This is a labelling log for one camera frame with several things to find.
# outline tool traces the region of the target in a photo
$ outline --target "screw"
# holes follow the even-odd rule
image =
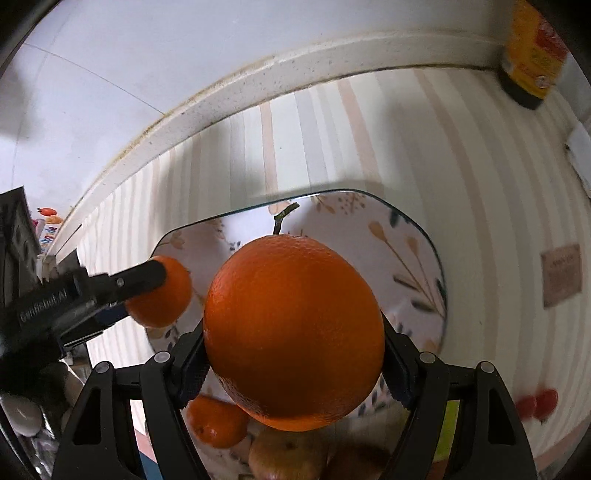
[[[482,362],[480,364],[480,368],[482,368],[483,372],[491,374],[495,371],[495,366],[490,362]]]
[[[154,361],[157,364],[164,364],[164,363],[168,362],[169,358],[170,358],[170,353],[168,353],[168,352],[158,352],[156,355],[154,355]]]
[[[420,361],[424,364],[434,364],[437,357],[433,355],[431,352],[423,352],[421,355],[418,356]]]
[[[109,362],[101,362],[95,367],[95,371],[98,374],[105,373],[110,368]]]

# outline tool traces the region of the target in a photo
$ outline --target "table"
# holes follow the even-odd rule
[[[398,69],[315,85],[249,108],[155,158],[83,223],[89,273],[140,263],[170,230],[326,188],[362,189],[429,234],[449,288],[441,357],[492,361],[514,398],[558,390],[557,411],[525,427],[552,461],[591,410],[591,206],[563,143],[576,124],[553,91],[527,111],[492,72]],[[579,244],[583,292],[545,309],[540,254]],[[146,361],[131,319],[88,343],[93,362]],[[133,406],[144,431],[141,406]]]

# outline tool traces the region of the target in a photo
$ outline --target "robotic arm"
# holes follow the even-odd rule
[[[30,381],[28,373],[114,323],[101,321],[101,311],[157,288],[165,275],[156,261],[112,276],[89,277],[81,268],[14,301],[0,313],[0,387],[18,393]],[[381,480],[427,477],[448,400],[461,402],[446,480],[537,478],[517,411],[491,363],[474,369],[446,365],[433,353],[419,352],[386,318],[384,328],[382,373],[392,396],[411,414]],[[209,480],[180,413],[199,393],[209,368],[201,324],[144,365],[97,364],[73,409],[52,478],[144,479],[129,404],[142,400],[164,479]]]

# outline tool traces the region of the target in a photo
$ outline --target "yellow label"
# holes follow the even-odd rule
[[[568,49],[554,28],[525,0],[517,0],[501,66],[526,92],[545,98]]]

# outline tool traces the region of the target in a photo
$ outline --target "leaf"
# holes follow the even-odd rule
[[[405,242],[408,245],[410,251],[416,257],[418,255],[418,240],[413,236],[408,236],[405,238]]]
[[[394,228],[396,225],[398,225],[399,220],[400,220],[400,214],[398,212],[396,212],[395,210],[392,210],[390,212],[390,226],[392,228]]]
[[[394,281],[403,287],[410,288],[411,290],[418,291],[418,288],[411,283],[411,280],[407,280],[406,278],[399,277],[397,275],[392,275]]]
[[[447,292],[443,283],[438,278],[435,279],[435,285],[437,286],[437,291],[439,292],[439,296],[441,297],[441,301],[443,302],[443,306],[447,306]]]
[[[433,307],[422,300],[411,300],[411,305],[421,312],[436,313],[436,310]]]

